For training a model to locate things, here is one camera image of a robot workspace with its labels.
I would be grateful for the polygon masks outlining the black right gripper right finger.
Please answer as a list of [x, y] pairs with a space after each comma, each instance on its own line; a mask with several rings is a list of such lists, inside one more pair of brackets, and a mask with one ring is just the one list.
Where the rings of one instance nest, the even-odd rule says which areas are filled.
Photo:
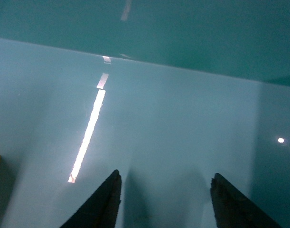
[[280, 227], [220, 173], [211, 180], [210, 195], [218, 228]]

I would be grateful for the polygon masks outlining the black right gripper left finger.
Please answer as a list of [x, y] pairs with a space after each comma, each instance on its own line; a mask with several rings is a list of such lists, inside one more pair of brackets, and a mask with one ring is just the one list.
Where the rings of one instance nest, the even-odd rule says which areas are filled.
[[114, 228], [121, 202], [121, 188], [120, 173], [114, 170], [61, 227]]

